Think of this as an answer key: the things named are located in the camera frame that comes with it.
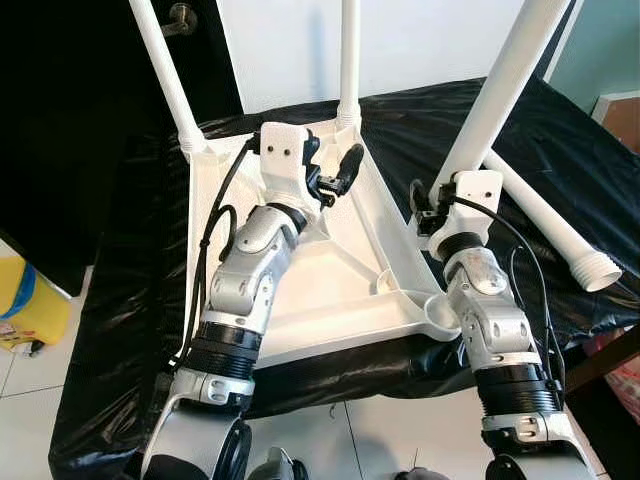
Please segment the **white plastic table top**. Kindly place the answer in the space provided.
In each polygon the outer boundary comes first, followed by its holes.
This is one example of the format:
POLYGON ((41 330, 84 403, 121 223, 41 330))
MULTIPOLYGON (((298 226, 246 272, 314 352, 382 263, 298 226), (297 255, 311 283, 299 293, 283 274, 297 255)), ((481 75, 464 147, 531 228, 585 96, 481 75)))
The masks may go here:
MULTIPOLYGON (((326 175, 337 173, 349 146, 365 143, 353 120, 279 122, 303 125, 320 138, 316 160, 326 175)), ((188 289, 196 283, 198 242, 212 201, 234 156, 257 131, 251 124, 250 133, 210 138, 193 154, 183 151, 189 163, 188 289)), ((428 303, 442 297, 444 289, 431 273, 370 150, 366 146, 351 191, 325 207, 323 220, 302 233, 292 264, 270 302, 257 369, 415 334, 440 342, 460 335, 457 320, 429 316, 428 303)), ((224 204, 238 210, 241 225, 252 206, 268 200, 259 164, 259 156, 247 155, 224 197, 224 204)))

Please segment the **white plastic table leg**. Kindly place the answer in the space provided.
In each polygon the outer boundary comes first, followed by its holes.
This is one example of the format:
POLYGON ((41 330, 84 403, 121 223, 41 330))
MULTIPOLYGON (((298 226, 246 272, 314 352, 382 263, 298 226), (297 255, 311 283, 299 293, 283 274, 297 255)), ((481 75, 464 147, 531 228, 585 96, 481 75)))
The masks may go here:
POLYGON ((486 152, 483 165, 503 175, 504 191, 549 239, 554 250, 567 262, 573 279, 586 292, 603 291, 621 278, 622 270, 611 256, 591 246, 492 148, 486 152))
POLYGON ((340 10, 340 97, 335 122, 339 129, 360 124, 358 70, 360 70, 361 0, 342 0, 340 10))
POLYGON ((204 154, 209 151, 209 142, 198 128, 186 90, 180 83, 177 68, 166 45, 163 28, 156 18, 154 6, 150 0, 128 0, 128 3, 131 5, 134 22, 141 33, 148 59, 155 70, 166 105, 177 128, 180 151, 188 156, 204 154))
POLYGON ((439 204, 440 188, 454 174, 475 170, 483 163, 486 151, 497 140, 570 4, 571 0, 524 1, 475 99, 474 108, 468 111, 460 134, 431 183, 431 206, 439 204))

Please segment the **black plastic table cover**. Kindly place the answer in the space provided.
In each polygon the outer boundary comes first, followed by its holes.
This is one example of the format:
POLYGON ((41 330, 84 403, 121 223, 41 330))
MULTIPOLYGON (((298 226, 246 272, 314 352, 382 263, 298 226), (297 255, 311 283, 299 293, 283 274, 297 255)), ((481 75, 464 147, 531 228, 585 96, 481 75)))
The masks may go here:
MULTIPOLYGON (((465 79, 361 100, 372 161, 402 212, 410 209, 411 180, 438 172, 480 86, 479 79, 465 79)), ((567 365, 579 365, 589 340, 639 321, 639 156, 539 79, 522 92, 495 151, 623 269, 620 282, 604 291, 582 291, 524 212, 500 207, 538 255, 558 342, 567 365)), ((55 480, 140 477, 166 390, 165 362, 186 316, 188 173, 174 134, 129 140, 52 428, 45 463, 55 480)), ((257 380, 251 419, 371 396, 425 399, 474 387, 457 344, 425 335, 266 367, 257 380)))

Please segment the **brown wooden box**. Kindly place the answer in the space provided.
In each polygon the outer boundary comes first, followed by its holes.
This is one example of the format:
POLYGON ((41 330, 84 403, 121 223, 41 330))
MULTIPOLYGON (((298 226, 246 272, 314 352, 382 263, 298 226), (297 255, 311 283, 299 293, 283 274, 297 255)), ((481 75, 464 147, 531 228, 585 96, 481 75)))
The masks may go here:
POLYGON ((618 141, 639 154, 640 92, 603 93, 596 100, 593 118, 618 141))

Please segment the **brown wooden table beam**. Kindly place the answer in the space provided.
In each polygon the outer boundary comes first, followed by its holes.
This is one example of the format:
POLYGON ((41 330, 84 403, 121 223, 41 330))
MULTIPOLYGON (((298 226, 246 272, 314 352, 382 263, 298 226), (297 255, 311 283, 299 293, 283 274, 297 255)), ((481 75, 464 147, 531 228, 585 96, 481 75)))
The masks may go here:
POLYGON ((589 355, 579 365, 568 370, 566 380, 564 380, 566 392, 571 393, 573 390, 589 384, 590 381, 603 378, 608 372, 627 364, 628 361, 635 360, 639 355, 640 328, 634 326, 621 334, 620 337, 604 344, 594 355, 589 355))

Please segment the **dark door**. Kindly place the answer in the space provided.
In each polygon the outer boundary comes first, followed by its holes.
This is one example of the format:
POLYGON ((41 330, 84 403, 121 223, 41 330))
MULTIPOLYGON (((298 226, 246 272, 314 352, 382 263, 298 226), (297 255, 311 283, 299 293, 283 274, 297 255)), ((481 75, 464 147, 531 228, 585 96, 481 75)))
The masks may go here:
POLYGON ((0 241, 83 291, 138 142, 177 134, 129 0, 0 0, 0 241))

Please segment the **pink plastic bag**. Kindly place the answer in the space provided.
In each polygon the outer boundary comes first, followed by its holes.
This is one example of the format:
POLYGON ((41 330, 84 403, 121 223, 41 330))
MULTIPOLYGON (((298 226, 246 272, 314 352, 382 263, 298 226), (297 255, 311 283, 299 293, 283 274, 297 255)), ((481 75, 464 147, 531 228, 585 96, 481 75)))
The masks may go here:
MULTIPOLYGON (((607 347, 609 343, 617 342, 617 340, 622 337, 622 332, 609 332, 602 335, 595 335, 595 337, 588 340, 584 348, 589 355, 596 355, 596 353, 602 351, 604 347, 607 347)), ((618 402, 626 408, 628 413, 634 417, 634 420, 639 420, 640 362, 635 360, 635 358, 623 362, 617 369, 605 375, 605 381, 607 381, 609 387, 611 387, 614 397, 618 399, 618 402)))

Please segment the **grey door frame post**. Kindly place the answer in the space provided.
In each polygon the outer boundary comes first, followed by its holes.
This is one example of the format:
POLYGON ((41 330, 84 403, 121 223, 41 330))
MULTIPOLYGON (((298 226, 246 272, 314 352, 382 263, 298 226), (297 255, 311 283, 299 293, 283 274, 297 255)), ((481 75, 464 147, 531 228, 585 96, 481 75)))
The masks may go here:
POLYGON ((554 31, 552 37, 550 37, 548 45, 545 46, 539 63, 534 70, 535 77, 541 79, 541 81, 549 83, 550 78, 553 77, 557 61, 561 58, 568 37, 571 36, 572 28, 575 26, 577 18, 579 18, 579 13, 581 12, 584 1, 585 0, 570 0, 561 19, 559 19, 556 31, 554 31))

